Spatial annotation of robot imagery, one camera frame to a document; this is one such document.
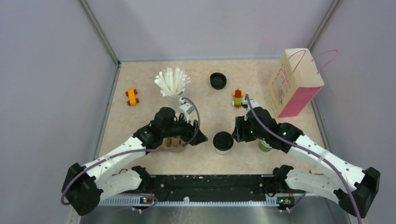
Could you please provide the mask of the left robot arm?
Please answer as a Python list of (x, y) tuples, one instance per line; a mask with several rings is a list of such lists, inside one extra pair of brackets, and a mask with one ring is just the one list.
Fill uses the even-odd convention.
[(166, 138), (180, 138), (192, 146), (208, 140), (200, 131), (200, 119), (189, 120), (189, 115), (197, 111), (193, 103), (179, 108), (181, 113), (177, 116), (172, 108), (162, 107), (149, 124), (111, 152), (84, 165), (71, 165), (63, 183), (61, 203), (71, 205), (79, 216), (84, 216), (116, 194), (129, 190), (146, 192), (150, 181), (144, 168), (137, 166), (122, 174), (119, 171), (150, 152), (160, 151)]

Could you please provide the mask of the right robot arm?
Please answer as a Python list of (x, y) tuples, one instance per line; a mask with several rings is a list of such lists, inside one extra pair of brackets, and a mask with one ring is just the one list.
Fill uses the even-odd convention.
[(379, 191), (380, 172), (355, 166), (330, 153), (290, 123), (277, 123), (260, 106), (243, 105), (244, 116), (235, 118), (232, 137), (237, 142), (260, 140), (264, 146), (280, 150), (311, 165), (321, 174), (308, 174), (292, 166), (274, 169), (274, 187), (309, 191), (336, 202), (345, 212), (365, 218)]

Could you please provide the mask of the white paper coffee cup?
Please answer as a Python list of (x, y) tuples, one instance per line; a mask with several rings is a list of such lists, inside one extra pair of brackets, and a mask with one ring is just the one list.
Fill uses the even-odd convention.
[(215, 147), (216, 153), (219, 155), (226, 155), (232, 147)]

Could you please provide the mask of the black coffee cup lid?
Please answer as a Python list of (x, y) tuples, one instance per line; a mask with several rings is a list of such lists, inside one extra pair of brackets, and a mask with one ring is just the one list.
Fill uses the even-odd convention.
[(219, 132), (213, 138), (214, 147), (233, 147), (234, 139), (228, 132)]

